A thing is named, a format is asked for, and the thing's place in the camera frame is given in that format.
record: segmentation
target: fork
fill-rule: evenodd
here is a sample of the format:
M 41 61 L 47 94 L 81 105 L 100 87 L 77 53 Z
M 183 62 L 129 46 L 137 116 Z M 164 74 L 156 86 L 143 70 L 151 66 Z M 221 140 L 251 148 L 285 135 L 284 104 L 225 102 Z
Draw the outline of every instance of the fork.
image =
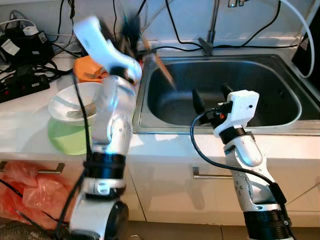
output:
M 92 102 L 84 106 L 87 117 L 96 113 L 96 103 Z M 75 111 L 67 111 L 66 117 L 70 119 L 79 119 L 83 117 L 81 109 Z

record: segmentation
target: kitchen counter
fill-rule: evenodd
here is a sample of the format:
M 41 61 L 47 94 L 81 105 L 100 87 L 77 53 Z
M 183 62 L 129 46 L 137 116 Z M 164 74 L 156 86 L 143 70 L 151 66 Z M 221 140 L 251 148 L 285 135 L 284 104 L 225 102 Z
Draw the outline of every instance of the kitchen counter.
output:
M 214 51 L 215 55 L 234 54 L 279 54 L 292 67 L 288 59 L 292 49 L 230 49 Z M 160 55 L 174 56 L 175 51 L 159 51 Z M 73 58 L 60 54 L 54 59 L 58 67 L 68 70 Z M 0 104 L 0 159 L 2 160 L 43 160 L 81 161 L 84 156 L 70 156 L 61 153 L 48 139 L 47 125 L 50 119 L 48 103 L 60 90 L 70 86 L 70 75 L 50 84 L 50 89 L 17 98 Z M 196 140 L 203 152 L 212 158 L 223 158 L 223 144 L 213 135 L 197 135 Z M 268 158 L 276 159 L 320 159 L 320 136 L 278 136 L 257 135 L 257 144 Z M 129 159 L 149 156 L 148 161 L 192 161 L 199 158 L 193 150 L 188 135 L 177 134 L 134 134 L 131 140 Z

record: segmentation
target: faucet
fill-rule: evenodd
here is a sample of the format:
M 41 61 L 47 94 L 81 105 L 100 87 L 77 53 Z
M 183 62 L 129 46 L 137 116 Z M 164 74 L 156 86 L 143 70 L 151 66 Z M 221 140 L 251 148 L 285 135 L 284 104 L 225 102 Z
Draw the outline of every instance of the faucet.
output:
M 212 50 L 213 50 L 214 40 L 216 35 L 216 22 L 217 22 L 219 4 L 220 4 L 220 0 L 214 0 L 211 24 L 210 24 L 210 29 L 209 29 L 206 41 L 201 37 L 198 38 L 201 46 L 203 47 L 202 53 L 204 56 L 212 55 Z
M 242 7 L 246 1 L 249 1 L 249 0 L 228 0 L 228 8 L 235 8 L 237 6 Z M 220 0 L 214 0 L 211 24 L 210 24 L 210 29 L 209 29 L 208 37 L 206 41 L 202 37 L 198 38 L 200 45 L 203 48 L 202 54 L 204 56 L 212 55 L 212 50 L 213 50 L 214 40 L 216 35 L 216 22 L 217 22 L 219 4 L 220 4 Z

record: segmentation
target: white bowl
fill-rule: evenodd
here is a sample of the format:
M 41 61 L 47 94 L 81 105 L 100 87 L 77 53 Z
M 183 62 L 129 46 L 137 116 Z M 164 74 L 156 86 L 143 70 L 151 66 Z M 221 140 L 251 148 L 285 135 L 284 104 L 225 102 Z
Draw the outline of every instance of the white bowl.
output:
M 101 83 L 97 82 L 83 82 L 78 85 L 80 96 L 84 105 L 94 103 L 96 101 L 97 93 L 102 87 Z M 75 86 L 69 86 L 55 95 L 48 105 L 48 111 L 52 118 L 74 126 L 83 126 L 85 124 L 84 118 L 69 118 L 67 112 L 77 111 L 80 109 Z M 96 114 L 89 116 L 89 125 L 95 119 Z

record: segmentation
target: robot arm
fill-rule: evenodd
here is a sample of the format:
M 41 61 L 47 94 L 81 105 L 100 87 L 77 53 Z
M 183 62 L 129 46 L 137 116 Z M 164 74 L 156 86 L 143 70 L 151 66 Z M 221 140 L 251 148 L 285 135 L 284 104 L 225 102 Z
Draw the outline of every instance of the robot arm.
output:
M 77 22 L 74 33 L 110 76 L 97 93 L 97 113 L 91 125 L 93 159 L 84 163 L 87 174 L 70 219 L 70 239 L 122 240 L 128 206 L 120 197 L 126 189 L 124 170 L 136 107 L 132 83 L 140 81 L 142 69 L 103 37 L 96 17 Z
M 93 160 L 84 164 L 88 171 L 71 216 L 71 239 L 122 239 L 128 207 L 120 196 L 126 189 L 123 177 L 136 107 L 136 92 L 130 83 L 140 80 L 142 70 L 137 61 L 104 39 L 96 17 L 78 22 L 74 32 L 110 77 L 98 93 L 96 121 L 91 126 Z M 203 114 L 203 119 L 211 123 L 214 135 L 225 144 L 226 163 L 232 172 L 249 239 L 293 240 L 286 200 L 269 174 L 267 159 L 253 135 L 244 130 L 255 114 L 259 94 L 247 90 L 231 92 L 226 87 L 224 93 L 226 102 L 219 104 L 213 115 Z
M 232 92 L 227 86 L 223 86 L 222 90 L 227 96 L 226 102 L 219 104 L 211 116 L 205 114 L 202 119 L 211 123 L 214 135 L 225 144 L 226 164 L 233 167 L 234 189 L 244 214 L 249 239 L 293 240 L 285 197 L 268 172 L 267 158 L 258 148 L 254 136 L 244 130 L 254 117 L 259 94 L 247 90 Z M 204 109 L 197 103 L 194 106 L 197 113 L 197 108 Z M 251 171 L 267 178 L 268 182 L 258 174 L 251 174 Z

